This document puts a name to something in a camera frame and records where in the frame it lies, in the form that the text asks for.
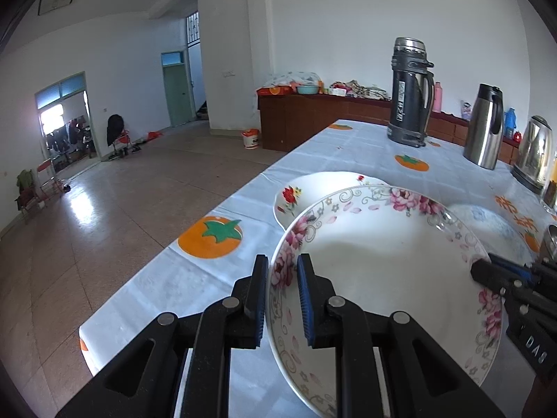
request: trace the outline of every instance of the pink bottle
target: pink bottle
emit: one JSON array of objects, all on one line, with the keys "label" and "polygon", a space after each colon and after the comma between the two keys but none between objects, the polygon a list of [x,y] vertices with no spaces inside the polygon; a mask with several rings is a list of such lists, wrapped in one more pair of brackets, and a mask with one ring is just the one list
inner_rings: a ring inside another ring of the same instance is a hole
[{"label": "pink bottle", "polygon": [[435,82],[435,93],[433,95],[433,111],[441,113],[441,102],[443,100],[443,89],[441,82]]}]

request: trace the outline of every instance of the metal screw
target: metal screw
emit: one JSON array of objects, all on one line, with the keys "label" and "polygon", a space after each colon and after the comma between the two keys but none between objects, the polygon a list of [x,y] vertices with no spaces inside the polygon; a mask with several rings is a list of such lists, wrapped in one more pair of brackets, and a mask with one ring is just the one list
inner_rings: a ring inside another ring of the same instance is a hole
[{"label": "metal screw", "polygon": [[410,316],[404,311],[397,311],[393,314],[393,320],[397,324],[407,324],[408,322],[410,322]]},{"label": "metal screw", "polygon": [[226,297],[222,300],[222,306],[225,308],[235,308],[240,304],[240,301],[236,297]]},{"label": "metal screw", "polygon": [[329,299],[329,305],[331,305],[334,308],[343,307],[345,304],[346,304],[346,300],[344,300],[344,298],[342,297],[339,297],[338,295],[333,295]]},{"label": "metal screw", "polygon": [[170,325],[174,322],[174,314],[171,312],[164,312],[157,317],[157,322],[160,323],[160,325]]}]

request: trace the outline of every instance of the thermos handle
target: thermos handle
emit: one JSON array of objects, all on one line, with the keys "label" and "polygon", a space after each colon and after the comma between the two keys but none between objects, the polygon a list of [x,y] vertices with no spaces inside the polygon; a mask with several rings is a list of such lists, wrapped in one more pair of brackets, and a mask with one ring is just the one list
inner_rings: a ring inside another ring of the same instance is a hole
[{"label": "thermos handle", "polygon": [[423,127],[423,131],[425,132],[425,129],[427,128],[427,123],[430,120],[430,116],[431,116],[431,111],[433,110],[433,95],[435,93],[435,83],[433,82],[433,73],[432,72],[427,72],[427,74],[425,75],[427,78],[427,84],[429,85],[429,92],[427,95],[427,105],[422,109],[422,124],[421,127]]},{"label": "thermos handle", "polygon": [[491,133],[497,135],[500,130],[502,130],[502,120],[503,120],[503,100],[499,94],[493,94],[493,105],[495,107],[495,118],[491,124]]}]

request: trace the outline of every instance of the white plate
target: white plate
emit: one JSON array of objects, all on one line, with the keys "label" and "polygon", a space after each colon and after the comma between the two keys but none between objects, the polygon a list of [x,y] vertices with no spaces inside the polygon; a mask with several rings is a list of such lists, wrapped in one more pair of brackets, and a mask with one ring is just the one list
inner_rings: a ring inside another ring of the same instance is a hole
[{"label": "white plate", "polygon": [[495,212],[471,204],[455,204],[449,211],[480,239],[488,253],[521,265],[534,260],[522,236]]},{"label": "white plate", "polygon": [[291,180],[275,196],[275,219],[286,229],[300,213],[323,196],[355,185],[388,185],[381,179],[350,171],[322,171]]},{"label": "white plate", "polygon": [[271,260],[266,321],[275,359],[293,390],[335,416],[334,349],[307,346],[295,262],[309,253],[337,294],[383,315],[407,311],[477,383],[499,347],[501,299],[475,283],[481,243],[442,205],[414,192],[352,187],[308,208]]}]

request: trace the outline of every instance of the white bucket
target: white bucket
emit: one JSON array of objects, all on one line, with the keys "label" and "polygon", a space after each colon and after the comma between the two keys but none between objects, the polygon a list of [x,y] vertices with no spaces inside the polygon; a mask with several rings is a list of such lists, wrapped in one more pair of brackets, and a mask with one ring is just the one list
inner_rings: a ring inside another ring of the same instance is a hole
[{"label": "white bucket", "polygon": [[259,147],[259,131],[257,129],[249,129],[242,132],[242,138],[246,149],[256,149]]}]

